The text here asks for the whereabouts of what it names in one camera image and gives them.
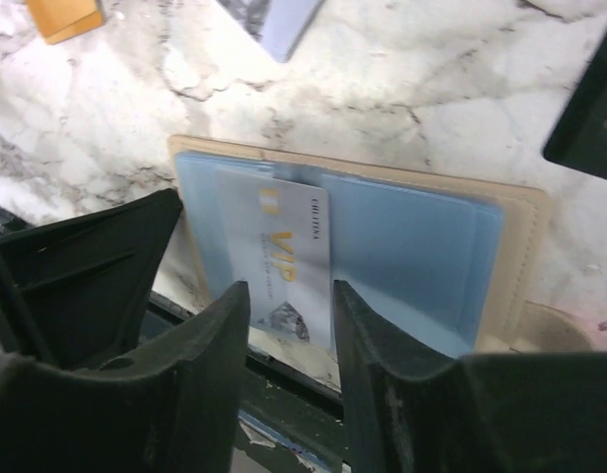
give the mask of marble countertop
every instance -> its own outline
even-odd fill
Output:
[[[168,135],[539,187],[555,213],[528,298],[607,348],[607,181],[540,155],[607,0],[326,0],[287,64],[214,0],[102,1],[48,46],[0,0],[0,205],[44,224],[173,185]],[[204,304],[173,236],[155,289]],[[251,342],[329,385],[324,350]]]

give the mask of beige cardboard edge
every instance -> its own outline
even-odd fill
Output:
[[[549,196],[540,189],[364,165],[183,135],[170,136],[168,148],[174,173],[176,173],[176,168],[173,159],[177,153],[197,151],[254,161],[265,160],[316,166],[367,178],[449,192],[454,195],[477,198],[498,204],[504,209],[506,222],[490,290],[483,310],[475,350],[482,352],[506,351],[516,344],[523,343],[518,340],[520,318],[523,315],[525,316],[526,327],[533,324],[533,320],[529,321],[529,316],[531,316],[529,314],[537,314],[538,312],[537,310],[528,310],[524,305],[524,298],[552,211]],[[194,234],[187,219],[186,231],[191,241],[194,242]],[[201,291],[204,294],[209,294],[198,247],[196,244],[190,246],[192,247],[192,259]],[[564,318],[554,318],[558,325],[567,323],[573,326]],[[586,342],[591,345],[589,339],[586,339]]]

